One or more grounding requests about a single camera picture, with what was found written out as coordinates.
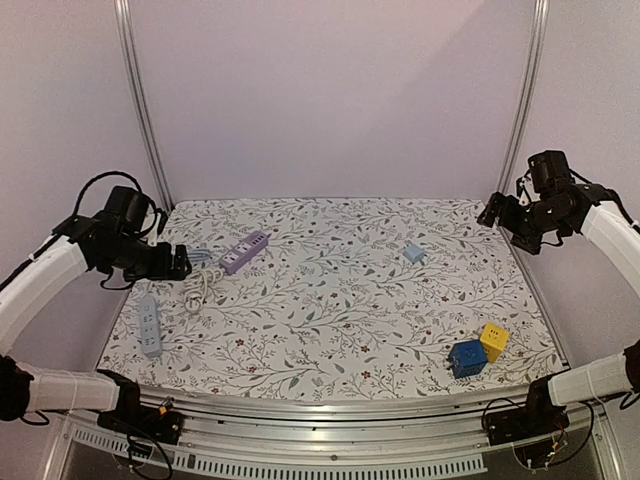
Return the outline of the grey-blue power strip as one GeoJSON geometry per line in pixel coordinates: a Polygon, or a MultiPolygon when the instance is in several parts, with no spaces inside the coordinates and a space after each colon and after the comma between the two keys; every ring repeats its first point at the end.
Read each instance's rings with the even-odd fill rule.
{"type": "Polygon", "coordinates": [[[163,353],[161,326],[157,304],[151,295],[145,295],[140,299],[138,314],[141,350],[148,358],[158,358],[163,353]]]}

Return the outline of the purple power strip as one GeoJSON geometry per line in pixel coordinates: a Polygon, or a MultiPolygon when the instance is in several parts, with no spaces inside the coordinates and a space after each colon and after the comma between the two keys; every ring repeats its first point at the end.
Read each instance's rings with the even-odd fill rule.
{"type": "Polygon", "coordinates": [[[255,231],[227,250],[218,261],[219,267],[225,274],[233,275],[261,253],[268,246],[268,243],[266,233],[255,231]]]}

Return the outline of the light blue plug adapter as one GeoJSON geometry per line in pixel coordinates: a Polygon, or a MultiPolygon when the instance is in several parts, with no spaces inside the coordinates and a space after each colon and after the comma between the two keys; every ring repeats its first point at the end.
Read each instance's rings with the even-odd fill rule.
{"type": "Polygon", "coordinates": [[[409,244],[403,250],[403,256],[411,263],[417,264],[425,259],[425,252],[422,248],[409,244]]]}

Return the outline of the blue cube socket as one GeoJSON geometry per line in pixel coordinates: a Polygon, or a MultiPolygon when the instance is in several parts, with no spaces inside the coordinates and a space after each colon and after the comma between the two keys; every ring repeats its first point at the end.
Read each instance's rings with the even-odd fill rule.
{"type": "Polygon", "coordinates": [[[478,375],[488,363],[487,355],[479,340],[454,344],[447,360],[450,363],[451,372],[455,379],[478,375]]]}

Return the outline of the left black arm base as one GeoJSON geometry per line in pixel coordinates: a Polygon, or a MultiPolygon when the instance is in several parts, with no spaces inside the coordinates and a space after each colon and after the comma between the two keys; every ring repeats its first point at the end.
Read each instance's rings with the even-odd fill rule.
{"type": "Polygon", "coordinates": [[[98,414],[97,425],[103,429],[131,436],[177,445],[185,417],[174,409],[174,398],[165,397],[158,406],[139,400],[119,401],[114,410],[98,414]]]}

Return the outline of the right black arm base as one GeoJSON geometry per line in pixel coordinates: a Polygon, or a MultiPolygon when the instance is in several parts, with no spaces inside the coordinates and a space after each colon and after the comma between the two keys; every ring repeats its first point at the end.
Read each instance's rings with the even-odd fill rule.
{"type": "Polygon", "coordinates": [[[550,401],[528,401],[511,409],[486,411],[481,426],[491,446],[562,432],[570,425],[565,407],[550,401]]]}

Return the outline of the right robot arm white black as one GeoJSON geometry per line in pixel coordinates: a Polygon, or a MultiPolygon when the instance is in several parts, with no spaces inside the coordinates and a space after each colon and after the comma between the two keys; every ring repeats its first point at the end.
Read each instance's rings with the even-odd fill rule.
{"type": "MultiPolygon", "coordinates": [[[[586,181],[572,170],[526,174],[537,200],[523,204],[512,195],[495,192],[477,223],[495,225],[512,234],[511,244],[538,254],[543,236],[554,232],[556,244],[572,234],[583,236],[618,270],[634,291],[639,290],[639,223],[624,208],[612,189],[586,181]]],[[[552,424],[556,411],[572,403],[639,394],[639,344],[594,360],[584,366],[531,383],[517,427],[537,436],[552,424]]]]}

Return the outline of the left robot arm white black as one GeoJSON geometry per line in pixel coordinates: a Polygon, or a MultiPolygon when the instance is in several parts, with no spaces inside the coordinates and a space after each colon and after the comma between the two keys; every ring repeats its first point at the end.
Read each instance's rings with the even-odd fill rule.
{"type": "Polygon", "coordinates": [[[9,353],[34,317],[87,272],[107,279],[121,272],[127,288],[141,280],[183,281],[192,272],[187,249],[158,241],[166,213],[130,174],[112,188],[91,217],[76,203],[44,243],[1,283],[1,418],[28,413],[90,410],[128,434],[141,433],[159,413],[142,405],[139,385],[110,371],[48,370],[20,363],[9,353]]]}

